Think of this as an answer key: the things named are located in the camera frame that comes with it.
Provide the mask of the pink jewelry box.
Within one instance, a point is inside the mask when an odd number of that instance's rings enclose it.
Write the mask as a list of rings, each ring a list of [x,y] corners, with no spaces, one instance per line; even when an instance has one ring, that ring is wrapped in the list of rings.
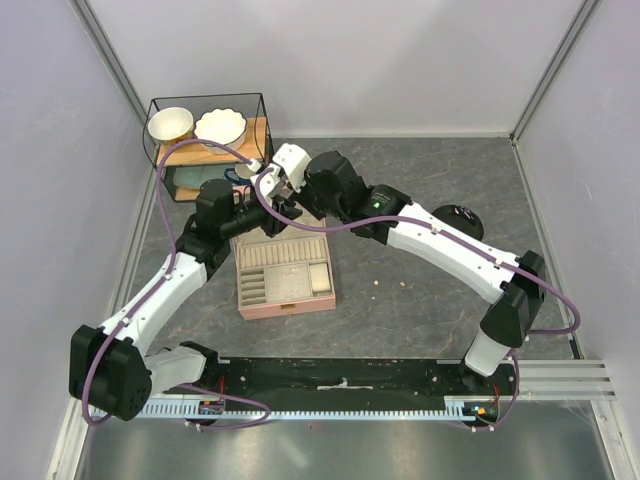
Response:
[[[246,320],[332,310],[336,294],[327,235],[288,226],[233,239],[238,310]]]

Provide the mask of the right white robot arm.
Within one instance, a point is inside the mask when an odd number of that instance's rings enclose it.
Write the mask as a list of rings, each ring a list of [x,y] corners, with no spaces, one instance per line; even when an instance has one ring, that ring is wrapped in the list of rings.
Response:
[[[469,393],[489,387],[498,364],[523,344],[544,303],[544,259],[533,251],[517,256],[483,243],[481,221],[463,207],[445,205],[428,212],[388,185],[366,184],[337,151],[311,157],[299,146],[285,144],[273,162],[294,199],[315,218],[331,216],[358,237],[411,253],[488,302],[457,377]]]

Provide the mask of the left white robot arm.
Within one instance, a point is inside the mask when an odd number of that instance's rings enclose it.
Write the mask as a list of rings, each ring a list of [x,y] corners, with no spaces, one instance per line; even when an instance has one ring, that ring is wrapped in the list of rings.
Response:
[[[100,326],[76,330],[69,392],[80,400],[89,425],[111,417],[131,420],[150,397],[183,384],[198,393],[216,388],[220,371],[211,363],[212,350],[187,343],[152,355],[149,348],[178,308],[219,270],[231,240],[256,228],[274,233],[275,219],[255,196],[243,198],[225,180],[207,182],[160,270]]]

